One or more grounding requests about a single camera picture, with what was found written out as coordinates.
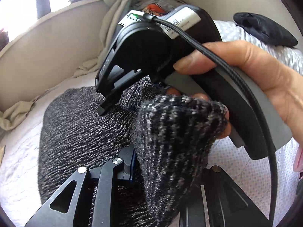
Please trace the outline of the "person's right hand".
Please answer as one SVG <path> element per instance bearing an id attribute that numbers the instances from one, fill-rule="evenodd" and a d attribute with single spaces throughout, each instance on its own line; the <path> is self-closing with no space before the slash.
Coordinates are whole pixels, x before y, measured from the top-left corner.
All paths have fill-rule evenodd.
<path id="1" fill-rule="evenodd" d="M 266 94 L 281 119 L 302 144 L 302 76 L 266 51 L 243 40 L 212 42 L 204 46 L 240 68 Z"/>

